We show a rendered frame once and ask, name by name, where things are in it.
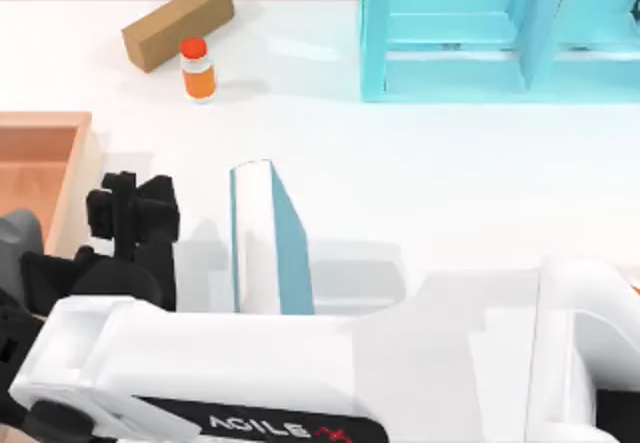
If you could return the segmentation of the salmon-coloured shallow box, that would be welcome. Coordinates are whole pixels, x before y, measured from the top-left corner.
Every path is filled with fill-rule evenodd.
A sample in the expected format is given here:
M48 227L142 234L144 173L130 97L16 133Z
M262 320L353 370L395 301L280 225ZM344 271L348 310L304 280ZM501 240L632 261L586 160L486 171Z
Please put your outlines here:
M102 179L102 153L84 111L0 111L0 215L26 208L47 254L72 257L89 238L87 194Z

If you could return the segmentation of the grey rounded box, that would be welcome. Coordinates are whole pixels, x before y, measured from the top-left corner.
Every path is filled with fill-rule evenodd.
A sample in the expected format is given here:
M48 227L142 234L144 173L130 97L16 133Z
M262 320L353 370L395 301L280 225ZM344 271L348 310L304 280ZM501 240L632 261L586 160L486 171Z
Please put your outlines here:
M0 287L14 298L23 298L19 259L26 251L42 254L41 224L29 209L13 210L0 216Z

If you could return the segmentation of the blue and white book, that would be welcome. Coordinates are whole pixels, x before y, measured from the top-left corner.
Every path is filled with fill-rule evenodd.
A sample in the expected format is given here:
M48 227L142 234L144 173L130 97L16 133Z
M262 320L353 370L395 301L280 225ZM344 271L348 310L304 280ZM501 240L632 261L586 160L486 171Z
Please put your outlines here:
M307 234L273 162L234 167L230 191L235 311L312 315Z

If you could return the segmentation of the orange bottle with red cap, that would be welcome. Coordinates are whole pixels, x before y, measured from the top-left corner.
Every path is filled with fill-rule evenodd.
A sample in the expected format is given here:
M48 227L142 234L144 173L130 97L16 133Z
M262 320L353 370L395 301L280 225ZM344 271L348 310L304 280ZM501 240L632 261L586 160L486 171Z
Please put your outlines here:
M185 38L180 43L180 62L187 95L196 102L210 101L216 92L216 74L205 39Z

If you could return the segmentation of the brown cardboard box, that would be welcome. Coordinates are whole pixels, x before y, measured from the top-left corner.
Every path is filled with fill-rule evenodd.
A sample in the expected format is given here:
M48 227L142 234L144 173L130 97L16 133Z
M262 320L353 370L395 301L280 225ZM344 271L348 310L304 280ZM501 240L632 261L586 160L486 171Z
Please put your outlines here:
M180 52L188 37L205 37L229 22L233 0L170 0L122 29L129 60L149 73Z

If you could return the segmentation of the light blue rack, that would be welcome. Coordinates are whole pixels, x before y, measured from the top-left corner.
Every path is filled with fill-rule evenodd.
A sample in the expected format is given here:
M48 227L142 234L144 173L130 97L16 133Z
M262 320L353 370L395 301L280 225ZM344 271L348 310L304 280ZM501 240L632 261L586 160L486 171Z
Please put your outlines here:
M366 101L640 103L640 0L359 0Z

